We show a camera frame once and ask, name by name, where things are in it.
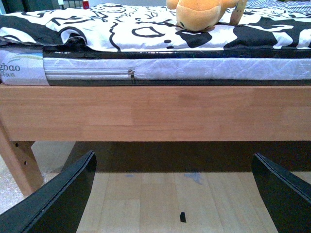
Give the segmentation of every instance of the wooden bed frame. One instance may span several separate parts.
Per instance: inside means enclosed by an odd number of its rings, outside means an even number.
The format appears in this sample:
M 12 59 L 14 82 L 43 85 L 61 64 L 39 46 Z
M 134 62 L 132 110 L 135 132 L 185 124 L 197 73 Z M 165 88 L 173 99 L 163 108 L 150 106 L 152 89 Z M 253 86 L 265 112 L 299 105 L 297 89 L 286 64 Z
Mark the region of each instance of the wooden bed frame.
M 24 195 L 34 141 L 311 140 L 311 86 L 0 85 L 0 153 Z

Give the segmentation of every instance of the bed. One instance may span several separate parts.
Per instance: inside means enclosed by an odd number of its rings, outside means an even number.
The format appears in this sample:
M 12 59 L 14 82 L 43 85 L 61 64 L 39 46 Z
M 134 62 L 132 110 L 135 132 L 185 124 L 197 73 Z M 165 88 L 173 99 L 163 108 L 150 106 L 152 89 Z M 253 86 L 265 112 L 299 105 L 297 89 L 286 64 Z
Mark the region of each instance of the bed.
M 0 16 L 0 153 L 23 194 L 39 140 L 311 140 L 311 6 L 252 4 L 204 33 L 166 7 Z

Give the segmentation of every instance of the wooden floor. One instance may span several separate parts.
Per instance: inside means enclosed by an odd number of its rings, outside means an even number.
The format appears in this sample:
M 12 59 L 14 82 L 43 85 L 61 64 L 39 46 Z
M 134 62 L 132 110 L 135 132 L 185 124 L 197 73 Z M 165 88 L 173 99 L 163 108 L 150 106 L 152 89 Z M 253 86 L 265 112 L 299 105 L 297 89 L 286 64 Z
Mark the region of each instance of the wooden floor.
M 33 150 L 47 179 L 84 152 L 96 152 L 98 169 L 77 233 L 277 233 L 249 169 L 251 152 L 290 161 L 285 166 L 294 170 L 293 160 L 310 157 L 304 142 L 269 149 L 265 143 L 76 143 L 69 154 L 73 145 L 35 143 Z M 307 167 L 294 173 L 311 183 Z

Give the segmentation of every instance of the black mark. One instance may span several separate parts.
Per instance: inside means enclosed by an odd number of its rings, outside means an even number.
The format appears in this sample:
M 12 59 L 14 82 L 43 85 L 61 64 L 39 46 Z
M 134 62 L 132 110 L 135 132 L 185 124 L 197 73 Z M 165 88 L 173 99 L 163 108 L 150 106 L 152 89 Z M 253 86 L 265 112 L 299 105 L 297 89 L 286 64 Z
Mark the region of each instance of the black mark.
M 180 222 L 186 222 L 186 215 L 185 215 L 185 212 L 181 212 L 180 214 Z

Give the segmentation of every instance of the stuffed animal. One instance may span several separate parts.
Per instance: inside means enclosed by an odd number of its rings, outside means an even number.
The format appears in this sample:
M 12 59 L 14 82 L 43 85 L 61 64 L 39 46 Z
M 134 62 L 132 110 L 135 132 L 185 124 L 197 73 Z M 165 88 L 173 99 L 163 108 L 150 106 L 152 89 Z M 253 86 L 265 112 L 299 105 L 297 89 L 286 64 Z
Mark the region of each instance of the stuffed animal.
M 214 26 L 227 8 L 239 0 L 166 0 L 169 9 L 176 9 L 177 25 L 198 32 Z

